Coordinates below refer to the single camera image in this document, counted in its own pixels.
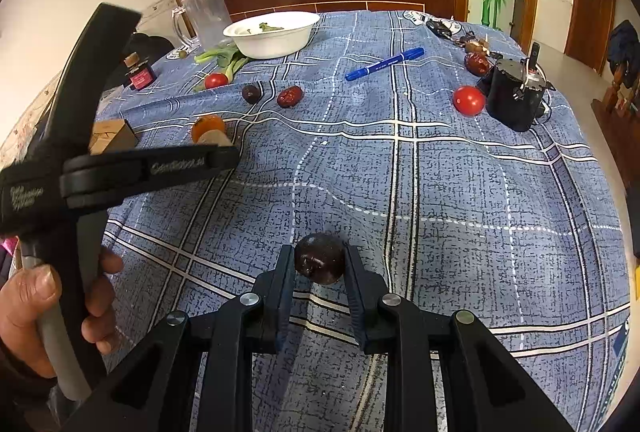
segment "plastic bowl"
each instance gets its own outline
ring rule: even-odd
[[[225,28],[225,37],[231,37],[247,57],[256,59],[277,58],[302,50],[311,36],[311,28],[320,20],[311,12],[275,12],[243,19]],[[263,32],[260,23],[266,22],[277,32]]]

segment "finger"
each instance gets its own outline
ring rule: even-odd
[[[55,372],[38,334],[36,320],[60,298],[62,283],[49,265],[19,270],[0,290],[0,339],[9,351],[37,374]]]
[[[120,336],[118,333],[111,333],[109,336],[106,336],[103,340],[100,340],[95,343],[95,346],[98,348],[102,354],[110,354],[111,352],[118,349],[120,345]]]
[[[102,247],[100,252],[100,267],[105,273],[119,273],[124,267],[122,257],[110,249]]]
[[[84,339],[95,344],[103,340],[116,330],[116,314],[112,307],[105,311],[104,315],[94,317],[89,315],[82,322],[82,336]]]
[[[110,308],[116,294],[109,279],[104,275],[100,275],[93,284],[91,289],[84,298],[84,304],[87,311],[94,317],[104,315],[105,311]]]

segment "floor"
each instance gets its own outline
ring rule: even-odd
[[[626,260],[629,267],[632,302],[626,365],[618,385],[618,391],[612,402],[611,409],[613,409],[624,395],[636,375],[638,367],[640,367],[640,301],[636,300],[635,296],[636,258],[632,253],[631,229],[628,212],[626,211],[625,188],[600,126],[591,111],[591,101],[594,98],[602,100],[609,83],[597,75],[593,69],[545,44],[540,44],[539,63],[545,70],[546,78],[554,84],[571,105],[584,138],[591,147],[593,155],[598,159],[600,167],[602,167],[609,182],[611,194],[620,215]]]

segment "pen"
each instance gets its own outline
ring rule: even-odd
[[[372,66],[367,66],[362,69],[356,69],[351,73],[347,73],[347,75],[345,75],[345,78],[348,81],[356,80],[357,78],[364,77],[375,71],[379,71],[381,69],[384,69],[385,67],[389,67],[392,64],[398,64],[403,60],[413,60],[414,58],[421,57],[422,55],[424,55],[424,48],[413,48],[412,50],[402,51],[401,54],[396,55],[395,57],[391,57],[377,64],[373,64]]]

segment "wooden door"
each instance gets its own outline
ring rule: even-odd
[[[601,74],[615,11],[616,0],[574,0],[564,53]]]

